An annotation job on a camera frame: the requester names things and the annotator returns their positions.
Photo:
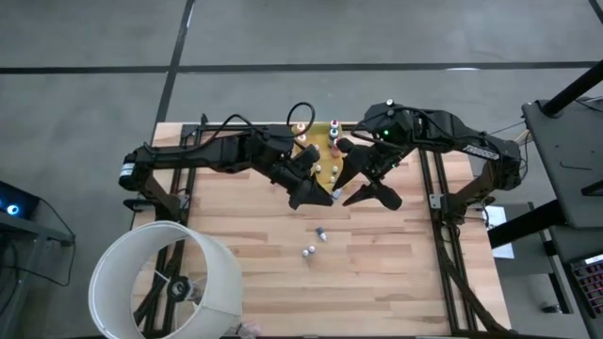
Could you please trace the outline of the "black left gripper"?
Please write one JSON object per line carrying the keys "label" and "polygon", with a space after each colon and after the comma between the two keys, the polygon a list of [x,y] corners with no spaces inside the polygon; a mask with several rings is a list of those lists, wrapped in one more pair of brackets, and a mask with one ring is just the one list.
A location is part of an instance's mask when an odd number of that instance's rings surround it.
{"label": "black left gripper", "polygon": [[318,151],[310,145],[293,155],[294,139],[284,125],[267,125],[252,132],[249,139],[252,168],[286,190],[288,205],[293,210],[306,204],[331,206],[331,194],[311,172],[319,160]]}

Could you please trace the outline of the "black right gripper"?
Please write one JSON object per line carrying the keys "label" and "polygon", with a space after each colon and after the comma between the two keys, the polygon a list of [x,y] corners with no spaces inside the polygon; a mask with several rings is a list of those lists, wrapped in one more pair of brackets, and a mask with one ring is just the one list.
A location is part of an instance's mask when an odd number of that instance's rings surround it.
{"label": "black right gripper", "polygon": [[379,182],[414,149],[419,113],[418,108],[410,106],[387,103],[372,105],[362,120],[365,131],[370,133],[370,137],[364,138],[369,144],[356,145],[347,138],[337,141],[337,148],[346,156],[333,190],[342,188],[360,172],[371,182],[362,185],[347,198],[344,206],[375,199],[389,210],[401,208],[402,198],[399,194]]}

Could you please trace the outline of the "yellow translucent plastic tray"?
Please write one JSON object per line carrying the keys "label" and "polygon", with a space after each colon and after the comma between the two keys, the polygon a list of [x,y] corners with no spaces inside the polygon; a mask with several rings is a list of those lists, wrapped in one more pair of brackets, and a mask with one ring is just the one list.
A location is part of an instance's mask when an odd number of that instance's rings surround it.
{"label": "yellow translucent plastic tray", "polygon": [[[316,176],[318,182],[332,195],[334,192],[334,183],[329,182],[330,176],[334,176],[337,180],[339,171],[343,165],[344,155],[341,153],[340,157],[333,158],[331,156],[331,147],[336,145],[336,142],[343,137],[342,124],[339,121],[338,138],[330,138],[329,132],[333,129],[330,127],[330,122],[314,122],[312,125],[306,124],[306,129],[303,134],[307,136],[307,142],[305,144],[299,143],[297,137],[295,140],[298,145],[294,147],[294,154],[299,153],[302,147],[313,145],[319,153],[319,160],[311,168],[311,172]],[[316,165],[321,165],[321,172],[316,172]],[[332,173],[332,166],[338,166],[339,171]]]}

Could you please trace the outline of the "white round lampshade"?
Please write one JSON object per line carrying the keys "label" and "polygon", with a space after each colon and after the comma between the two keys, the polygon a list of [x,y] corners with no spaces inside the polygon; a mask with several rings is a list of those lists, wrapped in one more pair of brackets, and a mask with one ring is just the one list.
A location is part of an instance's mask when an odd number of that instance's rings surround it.
{"label": "white round lampshade", "polygon": [[193,314],[160,339],[220,339],[242,316],[242,274],[233,253],[219,240],[167,220],[147,223],[122,235],[102,255],[90,279],[91,318],[107,339],[145,339],[131,301],[143,265],[160,249],[191,240],[203,251],[203,294]]}

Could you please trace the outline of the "white paper sheet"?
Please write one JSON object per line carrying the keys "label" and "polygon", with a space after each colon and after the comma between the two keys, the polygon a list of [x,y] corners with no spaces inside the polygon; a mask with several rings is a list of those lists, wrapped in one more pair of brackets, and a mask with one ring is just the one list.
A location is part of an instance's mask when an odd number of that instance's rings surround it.
{"label": "white paper sheet", "polygon": [[[491,231],[507,221],[505,209],[501,206],[490,205],[484,207],[482,209],[482,216],[485,219],[487,231]],[[512,260],[514,258],[513,245],[511,243],[493,248],[492,253],[497,259]]]}

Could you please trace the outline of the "crumpled pale cloth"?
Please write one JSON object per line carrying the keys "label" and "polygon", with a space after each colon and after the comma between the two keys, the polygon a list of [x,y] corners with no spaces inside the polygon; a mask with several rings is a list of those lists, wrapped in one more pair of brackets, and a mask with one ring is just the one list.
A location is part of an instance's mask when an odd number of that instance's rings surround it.
{"label": "crumpled pale cloth", "polygon": [[235,336],[240,339],[256,339],[261,335],[261,326],[256,322],[241,322],[235,326]]}

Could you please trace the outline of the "black lamp socket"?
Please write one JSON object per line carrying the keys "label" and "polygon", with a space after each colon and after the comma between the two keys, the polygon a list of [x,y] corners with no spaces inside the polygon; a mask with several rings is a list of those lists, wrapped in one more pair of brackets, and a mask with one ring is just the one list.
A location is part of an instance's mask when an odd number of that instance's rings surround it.
{"label": "black lamp socket", "polygon": [[194,284],[185,276],[177,276],[170,279],[167,286],[168,298],[174,302],[190,300],[193,290]]}

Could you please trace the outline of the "black stand beam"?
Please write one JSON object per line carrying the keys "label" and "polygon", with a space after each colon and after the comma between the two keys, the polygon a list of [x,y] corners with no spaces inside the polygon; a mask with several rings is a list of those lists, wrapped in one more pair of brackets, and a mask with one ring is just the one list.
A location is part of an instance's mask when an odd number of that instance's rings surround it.
{"label": "black stand beam", "polygon": [[490,246],[495,249],[551,226],[565,224],[566,217],[561,205],[557,200],[553,200],[489,230]]}

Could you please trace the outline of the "grey metal cart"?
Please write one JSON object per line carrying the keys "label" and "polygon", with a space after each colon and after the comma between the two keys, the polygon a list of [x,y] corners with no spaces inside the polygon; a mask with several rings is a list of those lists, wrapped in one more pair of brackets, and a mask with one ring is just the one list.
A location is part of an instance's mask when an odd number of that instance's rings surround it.
{"label": "grey metal cart", "polygon": [[603,98],[580,98],[559,118],[541,112],[542,103],[522,105],[546,174],[566,222],[574,228],[603,228],[603,193],[582,189],[603,180]]}

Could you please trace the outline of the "grey keyboard shelf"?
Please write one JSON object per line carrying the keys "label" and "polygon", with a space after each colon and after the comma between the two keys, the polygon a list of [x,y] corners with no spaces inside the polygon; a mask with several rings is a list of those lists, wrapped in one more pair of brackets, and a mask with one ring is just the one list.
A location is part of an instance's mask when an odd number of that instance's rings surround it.
{"label": "grey keyboard shelf", "polygon": [[553,226],[549,232],[554,253],[561,261],[562,272],[569,282],[589,338],[603,339],[603,316],[597,319],[589,317],[570,271],[571,263],[603,253],[603,228],[575,229],[569,226]]}

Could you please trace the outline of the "black round pole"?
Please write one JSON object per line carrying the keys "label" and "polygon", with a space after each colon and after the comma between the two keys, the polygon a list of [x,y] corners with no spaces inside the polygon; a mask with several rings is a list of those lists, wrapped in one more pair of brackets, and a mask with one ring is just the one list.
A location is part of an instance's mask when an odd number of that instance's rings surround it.
{"label": "black round pole", "polygon": [[562,111],[582,94],[603,81],[603,59],[586,73],[541,106],[542,113],[549,118],[559,118]]}

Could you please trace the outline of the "backlit keyboard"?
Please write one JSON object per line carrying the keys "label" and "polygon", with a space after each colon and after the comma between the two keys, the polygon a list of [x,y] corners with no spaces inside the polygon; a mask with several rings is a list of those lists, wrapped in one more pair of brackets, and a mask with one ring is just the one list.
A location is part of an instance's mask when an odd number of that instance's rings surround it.
{"label": "backlit keyboard", "polygon": [[589,317],[603,316],[603,253],[571,263],[570,271]]}

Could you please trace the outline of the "grey side table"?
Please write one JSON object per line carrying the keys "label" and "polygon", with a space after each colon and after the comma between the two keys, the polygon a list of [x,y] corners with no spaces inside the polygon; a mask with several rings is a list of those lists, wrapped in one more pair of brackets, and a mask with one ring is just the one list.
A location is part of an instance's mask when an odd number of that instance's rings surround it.
{"label": "grey side table", "polygon": [[15,248],[13,265],[6,266],[11,279],[8,297],[0,305],[0,339],[10,339],[19,323],[32,279],[41,277],[36,269],[41,261],[42,248],[49,241],[56,241],[63,247],[71,247],[74,237],[73,234],[53,230],[27,219],[14,218],[5,213],[0,213],[0,229],[31,238],[29,253],[21,255]]}

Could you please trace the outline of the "black device with blue light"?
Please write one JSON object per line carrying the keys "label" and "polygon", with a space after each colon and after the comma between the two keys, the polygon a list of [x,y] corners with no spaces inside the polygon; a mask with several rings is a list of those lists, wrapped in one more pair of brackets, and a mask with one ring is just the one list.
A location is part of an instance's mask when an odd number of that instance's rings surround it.
{"label": "black device with blue light", "polygon": [[0,212],[14,218],[32,219],[40,198],[0,181]]}

